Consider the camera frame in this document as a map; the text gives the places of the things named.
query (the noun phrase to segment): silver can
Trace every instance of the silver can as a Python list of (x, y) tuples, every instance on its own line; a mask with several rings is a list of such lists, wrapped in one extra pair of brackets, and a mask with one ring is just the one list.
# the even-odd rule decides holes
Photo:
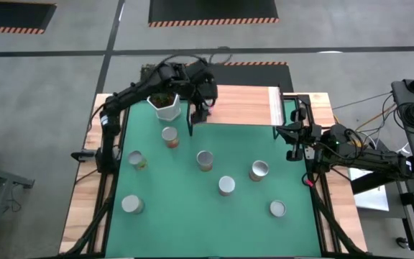
[(138, 214), (143, 211), (144, 203), (137, 195), (129, 195), (122, 199), (122, 209), (125, 212)]
[(146, 158), (137, 150), (129, 154), (129, 163), (137, 170), (143, 170), (147, 167)]
[(196, 157), (198, 161), (199, 168), (204, 171), (208, 172), (212, 170), (213, 167), (213, 154), (209, 151), (202, 150), (198, 153)]
[(231, 176), (223, 176), (218, 182), (218, 190), (222, 196), (229, 196), (236, 188), (236, 182)]
[(261, 181), (270, 172), (270, 167), (264, 161), (257, 160), (253, 162), (250, 169), (249, 177), (252, 181)]
[(165, 127), (162, 130), (162, 138), (165, 140), (165, 144), (170, 148), (178, 146), (178, 131), (174, 127)]
[(270, 212), (274, 217), (284, 217), (285, 212), (287, 212), (287, 207), (283, 202), (274, 200), (271, 201)]

